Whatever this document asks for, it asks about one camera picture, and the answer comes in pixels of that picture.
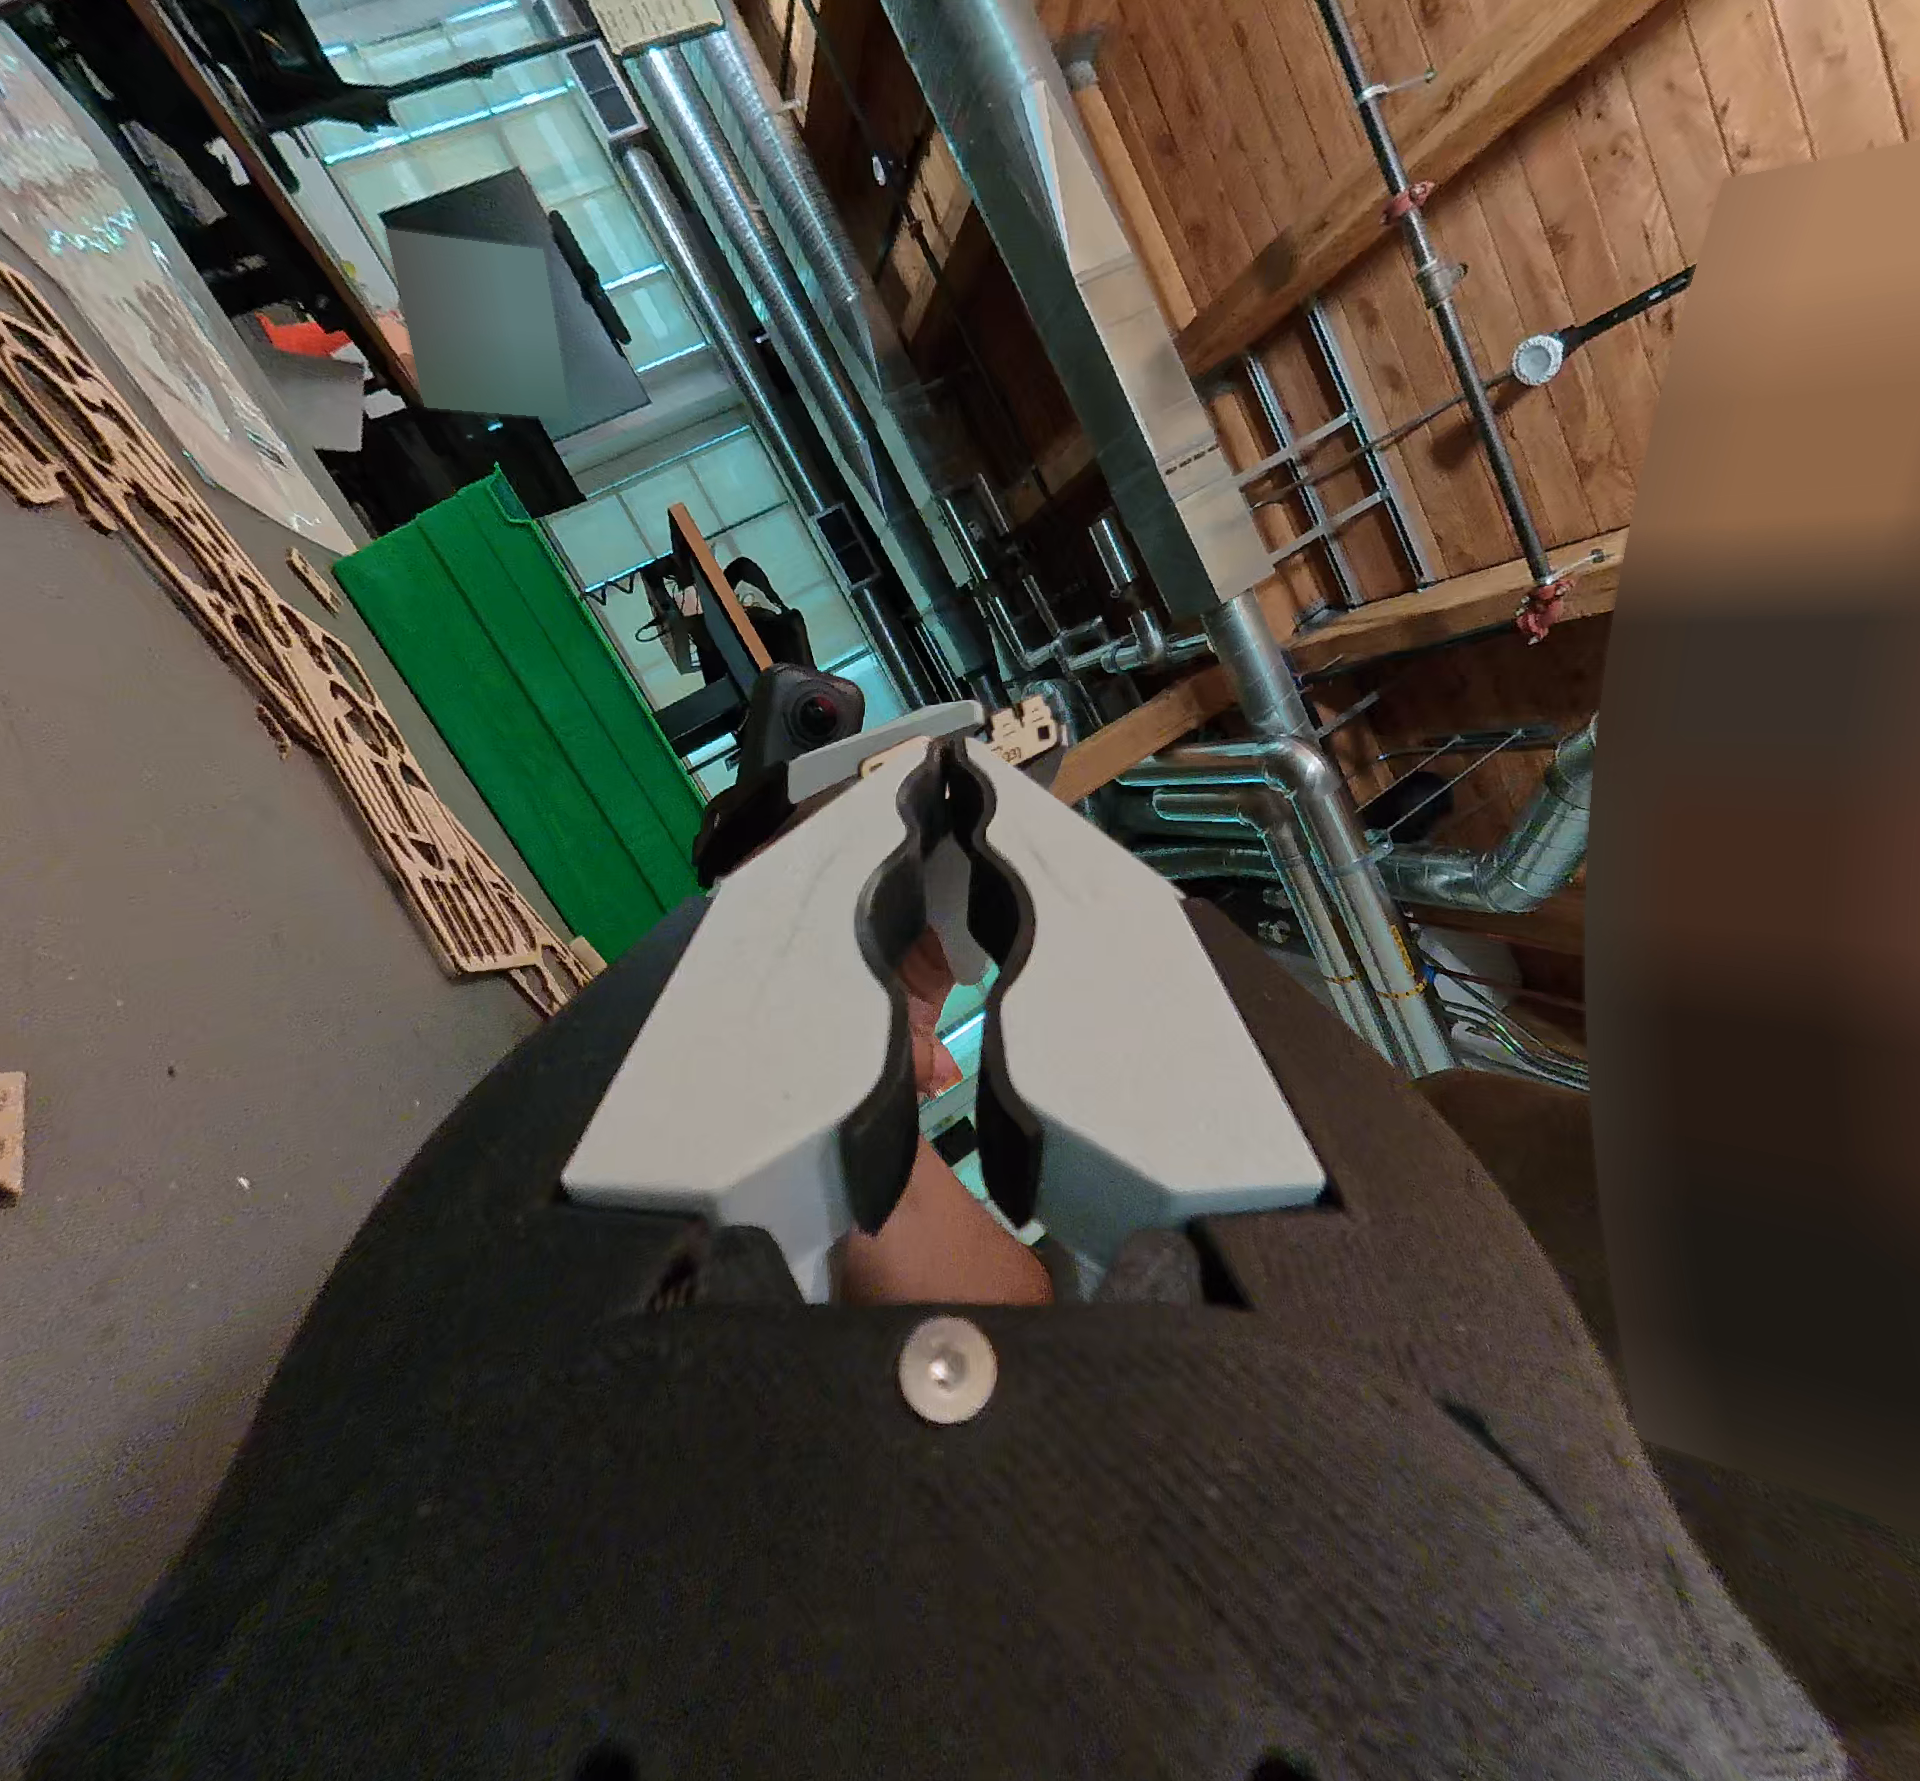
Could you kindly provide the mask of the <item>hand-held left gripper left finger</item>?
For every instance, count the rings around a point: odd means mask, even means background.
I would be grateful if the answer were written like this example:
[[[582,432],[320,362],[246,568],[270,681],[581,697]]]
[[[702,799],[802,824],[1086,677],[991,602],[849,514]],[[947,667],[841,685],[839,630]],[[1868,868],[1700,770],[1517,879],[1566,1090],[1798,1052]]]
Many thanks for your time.
[[[947,835],[945,738],[875,773],[714,887],[561,1171],[570,1200],[759,1229],[804,1300],[916,1167],[920,1090],[903,965]]]

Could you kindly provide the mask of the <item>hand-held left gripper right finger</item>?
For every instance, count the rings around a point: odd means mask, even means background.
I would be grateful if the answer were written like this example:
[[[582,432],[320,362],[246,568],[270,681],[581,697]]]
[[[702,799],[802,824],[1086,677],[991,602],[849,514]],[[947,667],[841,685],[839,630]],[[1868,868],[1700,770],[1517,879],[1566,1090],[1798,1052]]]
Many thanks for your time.
[[[1179,891],[982,741],[947,744],[947,957],[991,979],[975,1157],[1086,1263],[1330,1176]]]

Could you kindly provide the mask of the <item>long slotted wooden puzzle sheet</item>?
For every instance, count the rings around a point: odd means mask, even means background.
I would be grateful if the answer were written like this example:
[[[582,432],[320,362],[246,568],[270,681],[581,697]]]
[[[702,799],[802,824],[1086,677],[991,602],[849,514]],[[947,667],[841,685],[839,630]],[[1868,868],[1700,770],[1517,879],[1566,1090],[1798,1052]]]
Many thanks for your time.
[[[328,767],[448,975],[566,1004],[587,965],[430,787],[354,649],[274,590],[39,288],[12,267],[3,283],[6,492],[131,547],[270,731]]]

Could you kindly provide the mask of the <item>background wooden desk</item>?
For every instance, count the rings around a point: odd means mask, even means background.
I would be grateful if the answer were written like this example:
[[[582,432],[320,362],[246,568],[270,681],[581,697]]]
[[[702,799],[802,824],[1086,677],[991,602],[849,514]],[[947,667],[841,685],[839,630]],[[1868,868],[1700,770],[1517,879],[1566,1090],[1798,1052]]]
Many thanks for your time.
[[[668,507],[668,578],[657,613],[674,663],[698,667],[705,682],[659,711],[659,727],[684,758],[732,737],[763,671],[772,667],[725,584],[725,568],[684,500]]]

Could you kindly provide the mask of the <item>grey desk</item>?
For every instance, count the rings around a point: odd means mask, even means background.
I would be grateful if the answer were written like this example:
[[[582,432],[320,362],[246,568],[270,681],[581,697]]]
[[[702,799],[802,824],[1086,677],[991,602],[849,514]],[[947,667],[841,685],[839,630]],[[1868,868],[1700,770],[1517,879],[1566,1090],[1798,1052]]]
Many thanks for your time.
[[[202,1518],[351,1234],[537,1015],[121,539],[6,495],[6,1776]]]

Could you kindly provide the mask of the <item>person's right hand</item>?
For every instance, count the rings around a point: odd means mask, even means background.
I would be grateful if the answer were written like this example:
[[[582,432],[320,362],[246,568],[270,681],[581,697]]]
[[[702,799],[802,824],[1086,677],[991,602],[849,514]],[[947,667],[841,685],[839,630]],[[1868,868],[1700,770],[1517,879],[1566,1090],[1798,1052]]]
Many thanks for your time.
[[[918,1099],[930,1099],[962,1080],[962,1069],[942,1037],[942,1015],[954,990],[954,975],[945,941],[930,927],[903,956],[896,979],[908,999],[916,1095]]]

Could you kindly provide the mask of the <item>black jacket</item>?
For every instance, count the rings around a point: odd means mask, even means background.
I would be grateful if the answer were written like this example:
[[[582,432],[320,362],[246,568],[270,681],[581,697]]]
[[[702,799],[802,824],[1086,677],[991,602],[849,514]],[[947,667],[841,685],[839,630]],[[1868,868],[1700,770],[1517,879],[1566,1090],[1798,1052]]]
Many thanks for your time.
[[[784,602],[755,560],[736,556],[725,568],[725,584],[772,665],[816,671],[818,663],[802,609]]]

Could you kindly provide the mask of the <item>green plastic bin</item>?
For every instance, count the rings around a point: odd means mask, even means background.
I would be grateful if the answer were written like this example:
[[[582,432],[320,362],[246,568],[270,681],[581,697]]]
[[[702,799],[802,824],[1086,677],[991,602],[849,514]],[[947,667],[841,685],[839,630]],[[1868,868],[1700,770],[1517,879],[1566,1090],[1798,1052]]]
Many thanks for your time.
[[[573,938],[614,962],[698,895],[705,797],[502,467],[336,584]]]

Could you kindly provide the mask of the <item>hanging ceiling sign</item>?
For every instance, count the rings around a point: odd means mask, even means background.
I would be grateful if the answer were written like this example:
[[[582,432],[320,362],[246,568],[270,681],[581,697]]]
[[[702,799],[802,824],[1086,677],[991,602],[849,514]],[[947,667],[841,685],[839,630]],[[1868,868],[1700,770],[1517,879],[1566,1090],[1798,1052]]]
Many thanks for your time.
[[[725,27],[717,0],[586,0],[607,48],[631,57],[710,36]]]

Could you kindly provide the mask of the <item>clear plastic wrap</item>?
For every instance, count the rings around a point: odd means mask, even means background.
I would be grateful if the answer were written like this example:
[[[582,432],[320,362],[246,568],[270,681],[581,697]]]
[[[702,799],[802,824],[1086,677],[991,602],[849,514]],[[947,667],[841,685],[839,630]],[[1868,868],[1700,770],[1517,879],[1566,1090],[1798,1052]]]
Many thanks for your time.
[[[152,200],[76,101],[3,29],[6,241],[61,288],[194,473],[332,553],[349,519],[283,434],[242,345],[202,308]]]

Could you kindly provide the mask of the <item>rectangular metal duct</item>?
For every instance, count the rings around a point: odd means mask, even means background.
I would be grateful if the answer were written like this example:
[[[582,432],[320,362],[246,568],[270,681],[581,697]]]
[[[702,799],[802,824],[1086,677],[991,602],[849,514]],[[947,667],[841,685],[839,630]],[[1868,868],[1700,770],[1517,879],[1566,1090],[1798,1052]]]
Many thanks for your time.
[[[1166,609],[1274,560],[1098,167],[1034,0],[881,0]]]

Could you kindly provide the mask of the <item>round spiral metal duct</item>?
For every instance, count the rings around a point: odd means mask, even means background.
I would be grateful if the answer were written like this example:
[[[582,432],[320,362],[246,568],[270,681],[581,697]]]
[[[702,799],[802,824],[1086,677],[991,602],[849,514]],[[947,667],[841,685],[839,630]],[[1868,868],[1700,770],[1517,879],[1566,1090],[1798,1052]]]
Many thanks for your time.
[[[725,27],[710,36],[631,57],[601,40],[638,113],[612,138],[631,196],[903,698],[995,698],[995,632],[926,510],[967,473],[965,453],[937,434],[900,330],[856,275],[736,3],[717,6]]]

